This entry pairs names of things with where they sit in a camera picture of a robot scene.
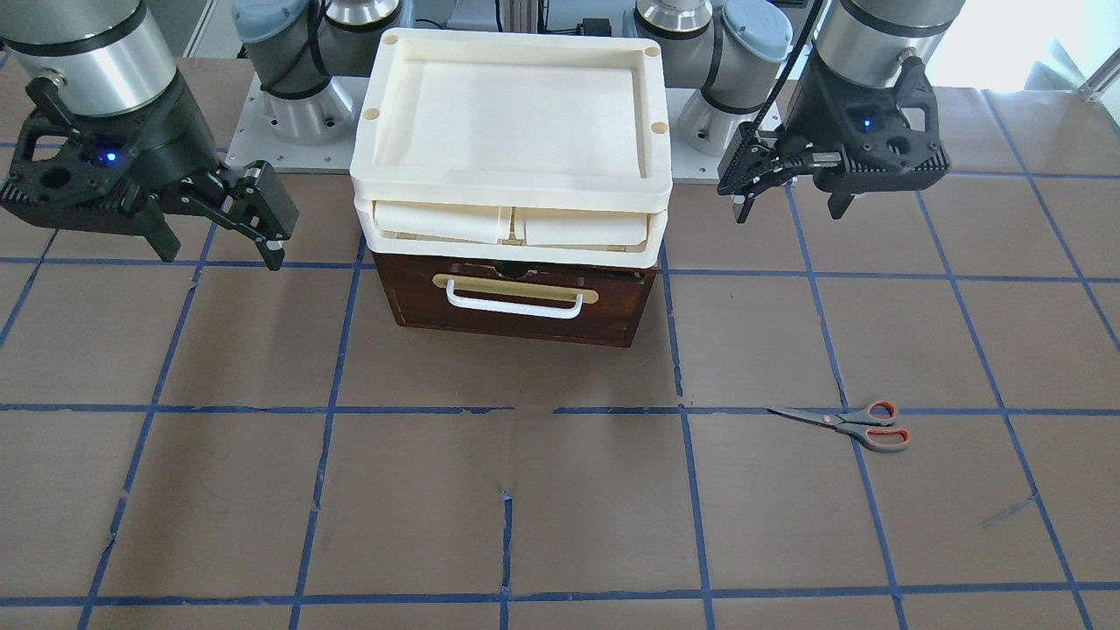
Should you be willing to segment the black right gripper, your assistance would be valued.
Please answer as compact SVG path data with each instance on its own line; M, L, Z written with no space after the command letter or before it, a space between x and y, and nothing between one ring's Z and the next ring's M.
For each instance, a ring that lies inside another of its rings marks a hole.
M214 136L183 75L151 103L131 113L136 158L131 177L144 189L172 200L181 195L220 226L253 241L269 270L284 262L284 241L292 238L299 212L272 164L256 160L245 169L220 161Z

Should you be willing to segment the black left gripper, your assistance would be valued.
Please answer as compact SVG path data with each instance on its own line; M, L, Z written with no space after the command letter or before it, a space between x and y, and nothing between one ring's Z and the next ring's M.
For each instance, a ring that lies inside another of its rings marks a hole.
M717 168L717 194L731 197L737 223L760 193L795 176L808 176L831 197L872 192L876 168L865 160L864 143L876 138L876 91L829 68L820 53L809 55L775 133L767 143L743 130L740 146L728 147Z

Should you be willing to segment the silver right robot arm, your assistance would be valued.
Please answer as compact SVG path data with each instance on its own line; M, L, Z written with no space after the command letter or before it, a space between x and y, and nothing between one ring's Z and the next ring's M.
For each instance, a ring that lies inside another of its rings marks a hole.
M384 33L411 1L236 1L264 122L291 147L351 133L343 77L368 77ZM29 74L32 112L8 172L3 210L31 226L143 238L179 254L167 216L207 217L280 269L298 209L267 158L220 161L214 136L144 1L4 1L3 46Z

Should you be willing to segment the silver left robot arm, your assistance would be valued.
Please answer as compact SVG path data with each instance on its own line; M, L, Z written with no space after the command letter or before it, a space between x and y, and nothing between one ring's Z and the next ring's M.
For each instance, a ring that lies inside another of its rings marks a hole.
M948 175L927 61L962 8L815 1L795 31L768 1L637 1L623 25L659 45L669 89L691 91L680 135L719 159L717 192L737 222L800 176L840 219L857 196Z

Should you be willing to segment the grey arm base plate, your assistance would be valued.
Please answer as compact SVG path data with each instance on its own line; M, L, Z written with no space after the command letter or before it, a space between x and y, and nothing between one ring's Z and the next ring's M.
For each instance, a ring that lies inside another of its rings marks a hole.
M347 174L367 87L368 78L332 77L319 93L289 100L261 91L253 77L228 140L228 166L265 160L289 174Z

